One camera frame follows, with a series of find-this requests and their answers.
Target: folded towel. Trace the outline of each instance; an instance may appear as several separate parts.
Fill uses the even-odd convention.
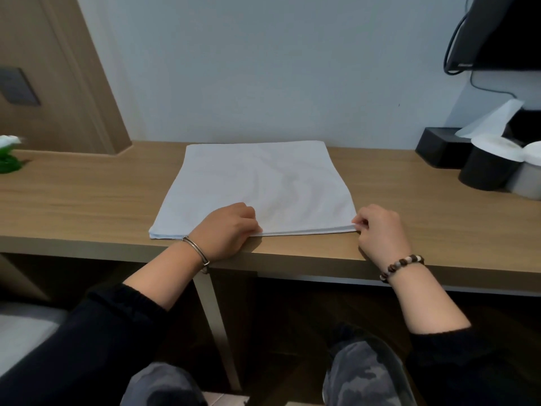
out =
[[[180,239],[215,209],[245,202],[262,233],[355,231],[355,207],[321,141],[196,144],[163,201],[153,239]]]

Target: hand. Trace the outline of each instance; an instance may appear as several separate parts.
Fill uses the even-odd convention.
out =
[[[381,271],[411,255],[411,246],[395,211],[371,204],[361,208],[351,222],[361,232],[359,247]]]
[[[233,256],[250,235],[261,231],[255,210],[240,202],[208,214],[189,237],[214,262]]]

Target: bracelet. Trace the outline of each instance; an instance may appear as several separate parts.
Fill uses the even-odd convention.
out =
[[[201,272],[207,274],[208,273],[208,266],[210,265],[210,261],[207,259],[207,257],[205,256],[205,254],[203,253],[203,251],[201,251],[200,247],[197,246],[195,244],[195,242],[193,242],[190,238],[188,238],[187,236],[185,237],[182,237],[182,239],[180,239],[182,242],[186,242],[187,244],[191,245],[193,249],[195,249],[195,251],[197,253],[199,253],[199,256],[201,257],[201,259],[203,260],[203,269],[201,269]]]
[[[409,264],[414,264],[416,262],[420,264],[424,264],[425,259],[421,255],[410,255],[409,257],[400,259],[396,261],[394,264],[390,264],[387,268],[387,272],[383,272],[379,276],[379,279],[381,279],[382,282],[388,284],[389,282],[387,279],[389,278],[389,276],[395,273],[398,269],[403,268],[404,266],[408,266]]]

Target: black sleeve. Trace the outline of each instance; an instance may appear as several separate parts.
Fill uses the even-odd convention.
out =
[[[90,293],[66,322],[0,378],[0,404],[116,404],[152,360],[166,311],[119,285]]]
[[[429,405],[535,405],[517,371],[472,328],[411,335],[407,369]]]

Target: wooden bead bracelet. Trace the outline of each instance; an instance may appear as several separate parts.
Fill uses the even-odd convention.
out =
[[[425,259],[421,255],[410,255],[409,257],[400,259],[396,261],[394,264],[390,264],[387,268],[387,272],[383,272],[379,276],[379,279],[381,279],[382,282],[385,282],[386,284],[388,284],[389,282],[387,279],[389,278],[389,276],[395,273],[398,269],[403,268],[404,266],[408,266],[409,264],[414,264],[416,262],[420,264],[424,264]]]

